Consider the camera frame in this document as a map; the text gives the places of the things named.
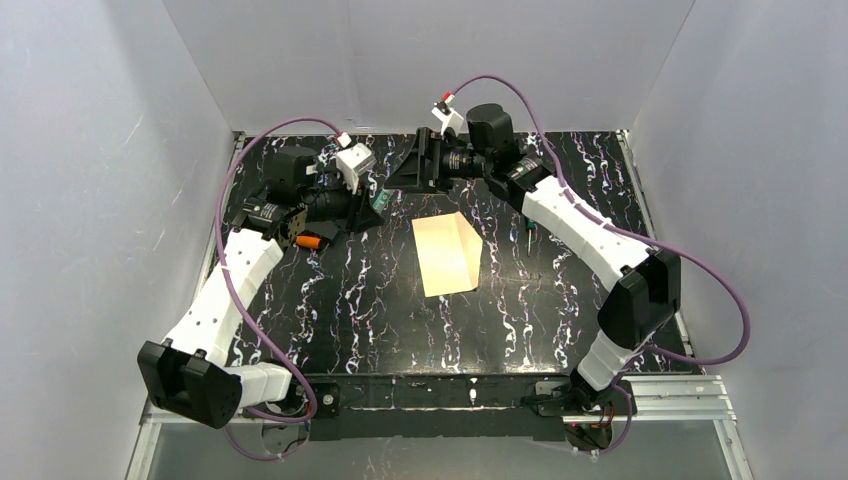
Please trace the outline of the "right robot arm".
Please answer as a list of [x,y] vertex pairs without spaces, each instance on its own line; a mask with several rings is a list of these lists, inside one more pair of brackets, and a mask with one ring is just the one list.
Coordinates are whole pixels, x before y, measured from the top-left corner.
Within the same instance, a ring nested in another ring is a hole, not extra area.
[[448,192],[455,180],[481,179],[489,192],[544,227],[599,278],[608,296],[599,331],[572,371],[571,385],[586,393],[612,387],[626,364],[679,311],[681,259],[613,232],[612,223],[559,183],[553,167],[521,147],[510,115],[496,103],[459,115],[446,102],[433,113],[442,124],[421,127],[385,187],[405,193]]

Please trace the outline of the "white envelope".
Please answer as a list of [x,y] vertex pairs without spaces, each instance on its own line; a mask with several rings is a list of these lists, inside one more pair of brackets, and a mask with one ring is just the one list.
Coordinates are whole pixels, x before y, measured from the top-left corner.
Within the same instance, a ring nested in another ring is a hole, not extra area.
[[479,286],[483,239],[461,212],[413,219],[412,229],[426,297]]

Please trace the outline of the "white green glue stick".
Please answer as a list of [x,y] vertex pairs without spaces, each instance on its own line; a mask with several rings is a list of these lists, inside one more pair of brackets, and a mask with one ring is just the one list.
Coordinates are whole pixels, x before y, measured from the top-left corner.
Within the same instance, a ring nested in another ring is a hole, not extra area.
[[377,213],[382,213],[383,210],[386,208],[386,205],[388,204],[390,197],[391,197],[391,193],[389,191],[381,190],[379,192],[379,194],[375,197],[375,199],[372,203],[372,208]]

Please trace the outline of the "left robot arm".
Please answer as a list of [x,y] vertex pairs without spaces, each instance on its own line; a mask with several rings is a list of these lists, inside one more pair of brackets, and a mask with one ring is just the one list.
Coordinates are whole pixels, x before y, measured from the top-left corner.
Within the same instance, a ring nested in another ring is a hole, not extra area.
[[223,253],[200,292],[137,363],[153,406],[220,429],[246,408],[280,402],[295,379],[280,360],[227,366],[228,348],[259,287],[311,223],[358,234],[382,225],[363,181],[376,160],[363,144],[322,162],[315,150],[287,146],[264,170],[223,239]]

